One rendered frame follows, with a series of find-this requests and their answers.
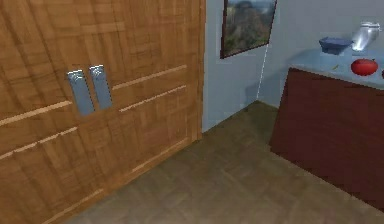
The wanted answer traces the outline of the red tomato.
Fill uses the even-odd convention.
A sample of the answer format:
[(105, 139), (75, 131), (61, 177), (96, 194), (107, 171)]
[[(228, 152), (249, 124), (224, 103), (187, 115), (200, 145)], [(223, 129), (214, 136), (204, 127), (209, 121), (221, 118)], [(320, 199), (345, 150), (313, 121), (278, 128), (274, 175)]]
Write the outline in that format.
[(377, 69), (378, 64), (374, 59), (357, 59), (351, 64), (352, 72), (360, 76), (372, 75)]

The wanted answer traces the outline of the wooden double door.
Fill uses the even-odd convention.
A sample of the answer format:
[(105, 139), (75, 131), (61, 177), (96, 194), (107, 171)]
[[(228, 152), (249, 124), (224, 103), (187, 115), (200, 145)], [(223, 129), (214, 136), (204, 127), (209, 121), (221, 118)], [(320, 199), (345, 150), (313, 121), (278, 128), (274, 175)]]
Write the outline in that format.
[(0, 0), (0, 224), (60, 224), (201, 137), (206, 1)]

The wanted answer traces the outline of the blue bowl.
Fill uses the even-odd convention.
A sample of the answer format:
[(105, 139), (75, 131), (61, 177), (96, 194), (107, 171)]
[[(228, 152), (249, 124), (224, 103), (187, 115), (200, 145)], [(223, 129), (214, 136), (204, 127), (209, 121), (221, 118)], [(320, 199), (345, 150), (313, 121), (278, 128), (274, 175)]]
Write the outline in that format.
[(325, 37), (319, 40), (322, 52), (327, 54), (339, 55), (346, 48), (352, 45), (353, 41), (344, 38)]

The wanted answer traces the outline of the silver metal jar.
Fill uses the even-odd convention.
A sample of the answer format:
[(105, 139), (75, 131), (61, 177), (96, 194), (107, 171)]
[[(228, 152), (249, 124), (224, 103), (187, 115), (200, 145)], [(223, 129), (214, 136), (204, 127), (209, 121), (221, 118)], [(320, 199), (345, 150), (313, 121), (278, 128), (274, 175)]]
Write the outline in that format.
[(377, 39), (381, 32), (381, 26), (377, 22), (362, 22), (360, 28), (353, 35), (352, 49), (354, 51), (364, 51), (373, 41)]

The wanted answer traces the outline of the dark red counter cabinet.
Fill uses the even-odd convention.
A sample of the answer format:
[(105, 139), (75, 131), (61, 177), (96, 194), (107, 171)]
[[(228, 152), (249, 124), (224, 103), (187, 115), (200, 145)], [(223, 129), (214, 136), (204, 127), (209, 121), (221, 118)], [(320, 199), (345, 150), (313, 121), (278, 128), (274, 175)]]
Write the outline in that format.
[[(369, 76), (351, 64), (374, 59)], [(384, 50), (305, 50), (289, 63), (271, 151), (384, 212)]]

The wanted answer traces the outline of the framed landscape picture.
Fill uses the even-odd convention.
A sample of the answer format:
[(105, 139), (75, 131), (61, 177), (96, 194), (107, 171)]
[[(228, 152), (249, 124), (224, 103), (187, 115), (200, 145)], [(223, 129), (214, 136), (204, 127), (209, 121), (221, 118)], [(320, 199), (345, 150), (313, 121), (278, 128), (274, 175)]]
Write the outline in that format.
[(270, 41), (278, 0), (224, 0), (220, 58)]

